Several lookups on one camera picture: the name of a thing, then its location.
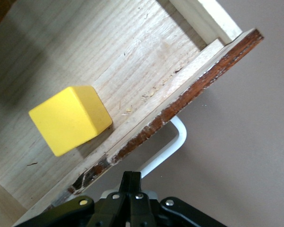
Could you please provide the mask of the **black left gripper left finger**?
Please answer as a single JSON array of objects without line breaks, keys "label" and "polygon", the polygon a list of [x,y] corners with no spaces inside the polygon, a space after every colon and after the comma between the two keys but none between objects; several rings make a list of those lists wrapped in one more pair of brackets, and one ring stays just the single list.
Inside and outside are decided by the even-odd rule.
[{"label": "black left gripper left finger", "polygon": [[79,196],[58,207],[43,212],[18,227],[111,227],[117,222],[132,179],[125,171],[119,190],[94,202],[91,197]]}]

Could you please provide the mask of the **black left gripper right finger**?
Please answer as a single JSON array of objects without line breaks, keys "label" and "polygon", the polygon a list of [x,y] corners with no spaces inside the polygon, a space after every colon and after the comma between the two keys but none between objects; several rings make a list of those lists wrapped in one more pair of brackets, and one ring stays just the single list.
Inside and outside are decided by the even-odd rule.
[{"label": "black left gripper right finger", "polygon": [[161,201],[150,199],[141,190],[141,173],[132,172],[133,227],[223,227],[223,223],[206,215],[177,197]]}]

